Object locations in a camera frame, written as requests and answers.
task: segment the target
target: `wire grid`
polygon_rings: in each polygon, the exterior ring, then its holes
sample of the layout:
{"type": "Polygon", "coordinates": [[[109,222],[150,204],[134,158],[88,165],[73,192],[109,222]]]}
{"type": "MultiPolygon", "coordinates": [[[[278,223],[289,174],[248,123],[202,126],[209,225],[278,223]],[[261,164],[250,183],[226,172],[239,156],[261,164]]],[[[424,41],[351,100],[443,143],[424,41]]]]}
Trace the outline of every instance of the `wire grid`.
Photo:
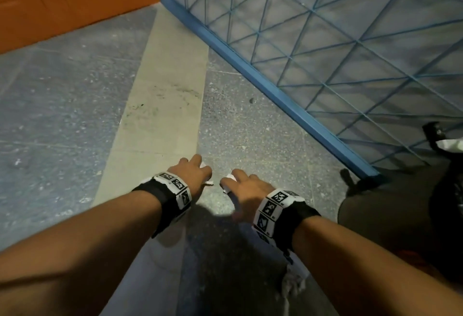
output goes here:
{"type": "Polygon", "coordinates": [[[176,0],[372,165],[463,133],[463,0],[176,0]]]}

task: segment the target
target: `blue fence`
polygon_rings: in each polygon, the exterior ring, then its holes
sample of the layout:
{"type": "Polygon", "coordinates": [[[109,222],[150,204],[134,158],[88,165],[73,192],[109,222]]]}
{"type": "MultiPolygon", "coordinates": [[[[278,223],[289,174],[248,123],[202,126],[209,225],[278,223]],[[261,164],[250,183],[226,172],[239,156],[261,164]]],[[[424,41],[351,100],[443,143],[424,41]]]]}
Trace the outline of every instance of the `blue fence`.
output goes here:
{"type": "Polygon", "coordinates": [[[162,0],[360,178],[463,129],[463,0],[162,0]]]}

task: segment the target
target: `forearm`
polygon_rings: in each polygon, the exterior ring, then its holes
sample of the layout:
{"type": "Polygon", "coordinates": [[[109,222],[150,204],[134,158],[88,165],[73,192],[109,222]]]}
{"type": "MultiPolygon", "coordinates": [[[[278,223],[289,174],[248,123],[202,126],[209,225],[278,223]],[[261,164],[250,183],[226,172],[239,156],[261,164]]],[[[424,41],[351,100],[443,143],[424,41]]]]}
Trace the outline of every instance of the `forearm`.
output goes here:
{"type": "Polygon", "coordinates": [[[341,315],[461,315],[453,290],[358,234],[310,217],[293,248],[341,315]]]}
{"type": "Polygon", "coordinates": [[[6,249],[0,315],[98,315],[160,217],[159,201],[135,191],[6,249]]]}

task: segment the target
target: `black wrist strap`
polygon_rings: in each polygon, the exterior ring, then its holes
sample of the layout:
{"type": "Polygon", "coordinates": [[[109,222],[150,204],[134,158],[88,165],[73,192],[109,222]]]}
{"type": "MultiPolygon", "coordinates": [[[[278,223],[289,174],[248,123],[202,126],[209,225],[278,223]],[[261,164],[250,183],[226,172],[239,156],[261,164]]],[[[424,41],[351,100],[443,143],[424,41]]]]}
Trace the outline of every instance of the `black wrist strap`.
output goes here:
{"type": "Polygon", "coordinates": [[[154,195],[163,209],[161,220],[152,238],[164,231],[168,226],[180,220],[191,208],[191,194],[182,179],[168,173],[161,172],[151,179],[139,184],[135,190],[143,190],[154,195]]]}
{"type": "Polygon", "coordinates": [[[254,216],[253,229],[265,242],[289,254],[293,250],[293,233],[311,216],[320,216],[305,199],[289,190],[277,189],[261,202],[254,216]]]}

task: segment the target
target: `hand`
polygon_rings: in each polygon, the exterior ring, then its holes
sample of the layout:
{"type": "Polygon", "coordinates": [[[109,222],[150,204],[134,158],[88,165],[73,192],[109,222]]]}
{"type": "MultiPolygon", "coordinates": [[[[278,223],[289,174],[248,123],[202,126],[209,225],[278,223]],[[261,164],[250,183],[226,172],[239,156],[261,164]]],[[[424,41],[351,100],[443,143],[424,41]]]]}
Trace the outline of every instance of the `hand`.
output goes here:
{"type": "Polygon", "coordinates": [[[201,155],[196,154],[193,155],[190,161],[187,158],[181,158],[177,165],[169,167],[167,170],[185,181],[193,199],[198,199],[201,196],[204,188],[203,183],[212,176],[212,168],[210,166],[200,168],[201,161],[201,155]]]}
{"type": "Polygon", "coordinates": [[[243,170],[235,169],[231,172],[237,181],[224,177],[220,180],[221,186],[227,186],[238,198],[241,211],[231,214],[235,222],[252,223],[254,215],[263,198],[275,190],[275,188],[258,178],[256,175],[248,175],[243,170]]]}

